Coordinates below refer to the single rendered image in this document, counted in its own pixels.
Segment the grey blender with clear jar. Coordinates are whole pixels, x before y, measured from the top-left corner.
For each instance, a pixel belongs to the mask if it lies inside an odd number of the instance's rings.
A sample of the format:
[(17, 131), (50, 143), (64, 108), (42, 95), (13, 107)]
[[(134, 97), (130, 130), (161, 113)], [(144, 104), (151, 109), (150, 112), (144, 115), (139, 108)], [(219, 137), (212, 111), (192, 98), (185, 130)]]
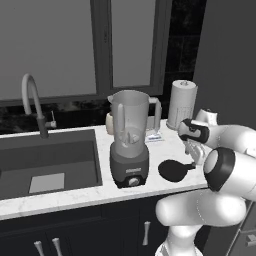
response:
[(109, 156), (112, 178), (118, 188), (144, 185), (149, 173), (149, 150), (145, 144), (149, 104), (155, 105), (156, 134), (160, 129), (161, 103), (135, 90), (119, 91), (108, 100), (114, 135)]

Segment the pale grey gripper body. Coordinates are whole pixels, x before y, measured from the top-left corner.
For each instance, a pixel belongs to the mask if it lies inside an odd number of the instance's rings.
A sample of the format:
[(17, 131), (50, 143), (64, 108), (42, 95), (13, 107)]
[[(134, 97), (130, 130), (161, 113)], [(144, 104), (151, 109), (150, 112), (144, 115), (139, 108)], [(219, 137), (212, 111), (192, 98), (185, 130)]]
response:
[(187, 140), (185, 142), (185, 153), (192, 157), (196, 165), (202, 165), (206, 158), (203, 146), (199, 142), (193, 140)]

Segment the dark grey tall cabinet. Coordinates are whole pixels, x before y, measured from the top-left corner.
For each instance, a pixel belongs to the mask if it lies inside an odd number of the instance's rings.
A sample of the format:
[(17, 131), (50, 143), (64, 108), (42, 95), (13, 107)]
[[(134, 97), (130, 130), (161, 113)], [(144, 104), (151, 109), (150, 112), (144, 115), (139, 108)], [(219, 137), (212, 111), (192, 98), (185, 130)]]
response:
[(193, 81), (197, 111), (256, 130), (256, 0), (207, 0)]

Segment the dark navy false drawer panel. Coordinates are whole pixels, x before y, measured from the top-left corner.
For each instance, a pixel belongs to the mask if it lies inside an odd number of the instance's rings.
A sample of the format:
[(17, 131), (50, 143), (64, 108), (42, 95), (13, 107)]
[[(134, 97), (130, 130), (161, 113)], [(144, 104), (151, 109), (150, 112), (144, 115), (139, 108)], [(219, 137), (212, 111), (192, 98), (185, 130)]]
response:
[(38, 214), (34, 216), (1, 220), (0, 235), (100, 217), (101, 207), (89, 206), (52, 213)]

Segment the grey curved tap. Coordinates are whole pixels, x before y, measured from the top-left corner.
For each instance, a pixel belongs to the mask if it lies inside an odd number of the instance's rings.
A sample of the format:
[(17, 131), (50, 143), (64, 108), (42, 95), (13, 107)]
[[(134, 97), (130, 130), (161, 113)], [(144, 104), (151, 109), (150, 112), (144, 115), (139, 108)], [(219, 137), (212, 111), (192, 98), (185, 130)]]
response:
[(40, 132), (40, 137), (43, 139), (47, 139), (49, 137), (48, 129), (49, 128), (56, 128), (57, 123), (55, 120), (51, 122), (47, 122), (45, 116), (43, 115), (36, 82), (32, 75), (25, 74), (22, 78), (22, 85), (21, 85), (21, 92), (22, 92), (22, 102), (23, 108), (26, 115), (31, 115), (32, 110), (29, 103), (29, 92), (32, 92), (35, 110), (36, 110), (36, 121), (38, 124), (38, 129)]

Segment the grey drawer front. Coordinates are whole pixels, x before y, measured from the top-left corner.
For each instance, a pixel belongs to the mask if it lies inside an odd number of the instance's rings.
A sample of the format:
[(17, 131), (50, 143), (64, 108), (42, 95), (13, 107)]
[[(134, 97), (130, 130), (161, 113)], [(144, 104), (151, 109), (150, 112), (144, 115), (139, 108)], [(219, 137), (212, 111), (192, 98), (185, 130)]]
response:
[(246, 246), (246, 237), (250, 234), (256, 236), (256, 203), (251, 205), (228, 256), (256, 256), (256, 246)]

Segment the dark navy cupboard door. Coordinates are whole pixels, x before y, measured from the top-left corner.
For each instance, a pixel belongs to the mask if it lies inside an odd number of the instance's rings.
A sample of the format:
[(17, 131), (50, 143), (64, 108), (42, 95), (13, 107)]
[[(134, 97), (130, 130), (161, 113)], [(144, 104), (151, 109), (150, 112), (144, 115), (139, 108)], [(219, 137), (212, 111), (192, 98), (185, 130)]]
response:
[(59, 238), (63, 256), (101, 256), (102, 249), (97, 242), (99, 234), (98, 221), (58, 227), (46, 232), (54, 251), (52, 239)]
[(156, 217), (156, 204), (162, 196), (148, 197), (140, 203), (138, 256), (155, 256), (166, 239), (168, 228)]
[(111, 241), (120, 247), (120, 256), (137, 256), (139, 206), (134, 200), (108, 203), (102, 207), (102, 216), (111, 221)]
[(34, 243), (42, 243), (44, 256), (49, 256), (49, 248), (44, 233), (28, 233), (0, 237), (0, 256), (40, 256)]

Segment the white paper towel roll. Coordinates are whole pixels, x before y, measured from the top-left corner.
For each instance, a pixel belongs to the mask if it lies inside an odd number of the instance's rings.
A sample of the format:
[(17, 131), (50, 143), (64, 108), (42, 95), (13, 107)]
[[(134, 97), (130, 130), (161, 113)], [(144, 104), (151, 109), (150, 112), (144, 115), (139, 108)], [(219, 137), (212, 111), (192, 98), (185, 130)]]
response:
[(196, 101), (198, 86), (188, 80), (175, 80), (172, 82), (170, 104), (166, 125), (176, 130), (180, 122), (192, 118)]

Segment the grey framed window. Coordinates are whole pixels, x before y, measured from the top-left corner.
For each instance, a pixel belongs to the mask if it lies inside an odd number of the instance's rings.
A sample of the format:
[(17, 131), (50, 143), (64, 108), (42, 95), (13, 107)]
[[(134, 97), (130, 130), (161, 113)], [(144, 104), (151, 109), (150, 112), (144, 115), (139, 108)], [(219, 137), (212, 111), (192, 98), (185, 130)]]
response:
[(163, 91), (173, 0), (0, 0), (0, 106)]

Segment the dark grey sink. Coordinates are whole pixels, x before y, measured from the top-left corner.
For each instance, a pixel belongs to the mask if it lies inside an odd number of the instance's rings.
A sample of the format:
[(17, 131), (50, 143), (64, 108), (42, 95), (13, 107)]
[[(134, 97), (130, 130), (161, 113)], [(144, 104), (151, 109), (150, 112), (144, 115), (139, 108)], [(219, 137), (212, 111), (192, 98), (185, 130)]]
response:
[(0, 200), (101, 184), (92, 129), (0, 139)]

